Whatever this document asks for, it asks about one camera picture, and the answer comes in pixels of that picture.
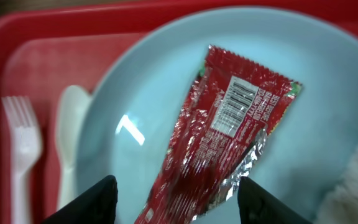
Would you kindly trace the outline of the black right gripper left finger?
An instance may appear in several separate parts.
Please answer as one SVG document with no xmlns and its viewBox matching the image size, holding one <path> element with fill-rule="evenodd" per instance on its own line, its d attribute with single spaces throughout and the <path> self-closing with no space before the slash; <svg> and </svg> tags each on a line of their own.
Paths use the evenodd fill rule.
<svg viewBox="0 0 358 224">
<path fill-rule="evenodd" d="M 42 224 L 114 224 L 117 195 L 116 178 L 107 175 Z"/>
</svg>

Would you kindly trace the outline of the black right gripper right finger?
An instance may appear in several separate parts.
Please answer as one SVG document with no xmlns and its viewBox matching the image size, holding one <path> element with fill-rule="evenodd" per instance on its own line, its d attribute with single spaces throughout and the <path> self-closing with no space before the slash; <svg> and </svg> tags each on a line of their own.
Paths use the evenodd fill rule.
<svg viewBox="0 0 358 224">
<path fill-rule="evenodd" d="M 239 182 L 237 203 L 242 224 L 311 224 L 248 177 Z"/>
</svg>

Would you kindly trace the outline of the white plastic fork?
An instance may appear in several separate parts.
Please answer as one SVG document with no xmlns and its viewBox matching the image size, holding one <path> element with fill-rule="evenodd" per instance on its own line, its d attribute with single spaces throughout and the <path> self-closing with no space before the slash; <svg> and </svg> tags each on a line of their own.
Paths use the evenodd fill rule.
<svg viewBox="0 0 358 224">
<path fill-rule="evenodd" d="M 43 150 L 39 122 L 28 97 L 1 100 L 11 136 L 11 222 L 32 223 L 29 176 Z"/>
</svg>

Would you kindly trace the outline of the white napkin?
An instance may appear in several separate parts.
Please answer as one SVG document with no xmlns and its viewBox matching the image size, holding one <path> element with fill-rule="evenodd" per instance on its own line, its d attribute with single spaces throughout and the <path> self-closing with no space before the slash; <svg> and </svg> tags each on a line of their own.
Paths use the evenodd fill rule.
<svg viewBox="0 0 358 224">
<path fill-rule="evenodd" d="M 339 183 L 326 194 L 314 222 L 358 224 L 358 147 Z"/>
</svg>

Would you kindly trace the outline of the red ketchup sachet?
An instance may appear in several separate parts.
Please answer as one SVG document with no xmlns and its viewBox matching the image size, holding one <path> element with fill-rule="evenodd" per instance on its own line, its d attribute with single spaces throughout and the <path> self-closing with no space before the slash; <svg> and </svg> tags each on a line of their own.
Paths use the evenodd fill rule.
<svg viewBox="0 0 358 224">
<path fill-rule="evenodd" d="M 137 223 L 190 223 L 230 199 L 301 84 L 210 46 Z"/>
</svg>

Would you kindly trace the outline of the white plastic spoon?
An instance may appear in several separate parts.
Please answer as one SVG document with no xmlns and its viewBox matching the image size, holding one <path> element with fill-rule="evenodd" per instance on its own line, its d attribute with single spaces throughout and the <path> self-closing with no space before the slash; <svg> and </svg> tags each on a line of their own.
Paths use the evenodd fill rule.
<svg viewBox="0 0 358 224">
<path fill-rule="evenodd" d="M 55 122 L 55 145 L 60 163 L 57 210 L 77 196 L 76 144 L 90 103 L 91 95 L 79 85 L 66 87 L 60 95 Z"/>
</svg>

